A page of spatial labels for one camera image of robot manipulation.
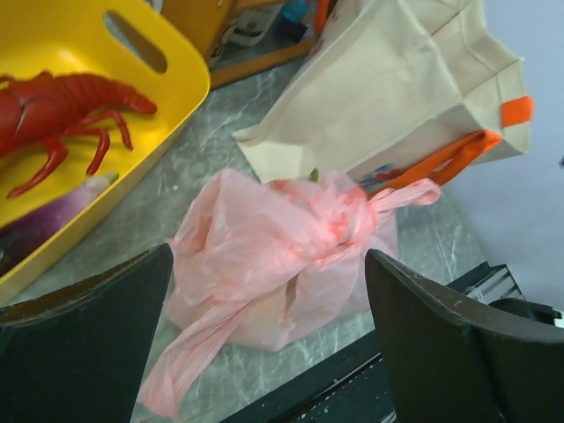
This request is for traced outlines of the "pink plastic grocery bag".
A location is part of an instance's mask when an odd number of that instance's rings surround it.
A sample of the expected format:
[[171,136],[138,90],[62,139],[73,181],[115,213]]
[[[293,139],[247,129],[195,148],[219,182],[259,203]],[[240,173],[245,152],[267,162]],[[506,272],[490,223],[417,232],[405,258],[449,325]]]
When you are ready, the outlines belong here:
[[140,402],[176,418],[223,345],[276,352],[366,312],[366,253],[397,256],[397,209],[440,195],[428,179],[368,197],[334,171],[266,184],[232,169],[215,174],[169,242],[174,290],[166,312],[180,334],[158,358]]

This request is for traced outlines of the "floral canvas tote bag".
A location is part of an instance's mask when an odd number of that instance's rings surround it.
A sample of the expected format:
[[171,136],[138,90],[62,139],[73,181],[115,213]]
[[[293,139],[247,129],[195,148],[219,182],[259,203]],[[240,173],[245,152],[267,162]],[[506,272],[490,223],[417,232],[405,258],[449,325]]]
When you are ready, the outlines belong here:
[[335,170],[374,192],[526,153],[533,109],[482,2],[340,1],[267,115],[234,139],[262,182]]

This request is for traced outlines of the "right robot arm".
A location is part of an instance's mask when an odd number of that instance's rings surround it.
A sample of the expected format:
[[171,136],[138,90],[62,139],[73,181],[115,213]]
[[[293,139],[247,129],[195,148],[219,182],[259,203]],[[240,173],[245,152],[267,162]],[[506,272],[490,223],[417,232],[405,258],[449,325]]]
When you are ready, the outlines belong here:
[[545,304],[517,298],[503,298],[491,302],[489,306],[535,322],[563,328],[563,312]]

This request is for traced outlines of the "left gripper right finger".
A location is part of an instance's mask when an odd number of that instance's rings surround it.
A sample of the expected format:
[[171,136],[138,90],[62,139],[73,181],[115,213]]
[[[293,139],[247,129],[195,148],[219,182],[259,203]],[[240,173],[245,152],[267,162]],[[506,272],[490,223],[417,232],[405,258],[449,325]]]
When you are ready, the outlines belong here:
[[470,299],[378,250],[367,295],[400,422],[561,422],[563,331]]

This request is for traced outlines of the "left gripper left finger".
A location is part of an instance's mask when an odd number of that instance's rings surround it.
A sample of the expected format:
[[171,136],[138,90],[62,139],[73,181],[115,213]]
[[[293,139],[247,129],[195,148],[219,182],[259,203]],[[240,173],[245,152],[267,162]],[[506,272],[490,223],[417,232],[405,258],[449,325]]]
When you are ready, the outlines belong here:
[[1,420],[130,421],[172,266],[163,244],[3,307]]

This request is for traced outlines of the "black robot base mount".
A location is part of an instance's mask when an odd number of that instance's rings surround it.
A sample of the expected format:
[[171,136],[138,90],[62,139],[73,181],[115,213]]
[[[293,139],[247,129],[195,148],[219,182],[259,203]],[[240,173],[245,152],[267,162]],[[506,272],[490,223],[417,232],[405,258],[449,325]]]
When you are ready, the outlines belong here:
[[226,422],[393,422],[390,384],[378,331],[352,342]]

